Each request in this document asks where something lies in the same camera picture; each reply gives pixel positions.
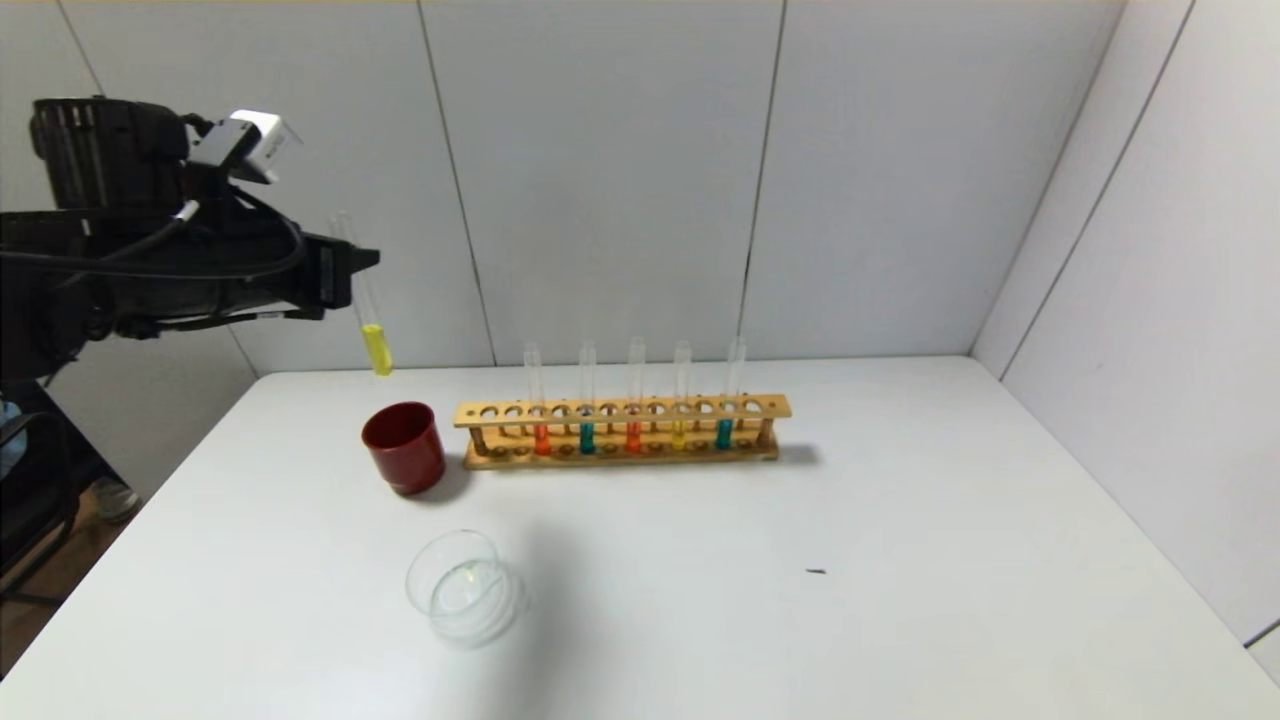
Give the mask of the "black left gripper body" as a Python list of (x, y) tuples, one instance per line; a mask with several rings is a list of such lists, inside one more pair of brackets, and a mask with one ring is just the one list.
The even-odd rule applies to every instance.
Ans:
[(351, 304), (351, 243), (308, 233), (265, 202), (251, 199), (227, 218), (223, 229), (230, 242), (233, 266), (273, 264), (300, 255), (296, 264), (282, 272), (225, 281), (227, 311), (319, 322), (328, 311)]

